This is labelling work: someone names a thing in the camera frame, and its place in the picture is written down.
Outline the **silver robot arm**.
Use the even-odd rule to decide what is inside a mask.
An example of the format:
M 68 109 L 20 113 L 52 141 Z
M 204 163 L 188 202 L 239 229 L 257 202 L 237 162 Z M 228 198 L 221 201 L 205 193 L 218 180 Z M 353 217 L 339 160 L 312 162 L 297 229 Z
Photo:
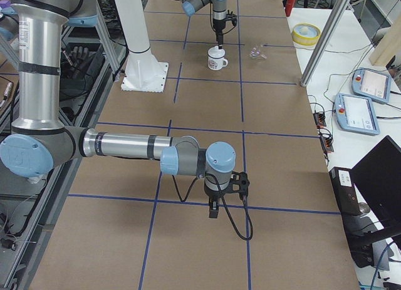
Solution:
M 127 66 L 122 90 L 163 92 L 169 68 L 152 54 L 142 0 L 114 0 L 126 41 Z M 227 0 L 181 0 L 191 16 L 211 4 L 218 48 L 229 15 Z M 65 24 L 94 26 L 97 0 L 11 0 L 19 18 L 19 115 L 1 142 L 1 161 L 22 177 L 37 177 L 74 158 L 112 156 L 160 161 L 168 175 L 204 178 L 209 217 L 219 200 L 230 215 L 225 194 L 234 193 L 236 153 L 226 142 L 202 149 L 196 139 L 97 132 L 67 127 L 59 120 L 61 30 Z
M 182 9 L 188 16 L 194 15 L 198 10 L 210 4 L 212 9 L 212 28 L 216 34 L 216 41 L 219 49 L 224 44 L 223 30 L 226 28 L 228 19 L 227 0 L 179 0 L 182 2 Z

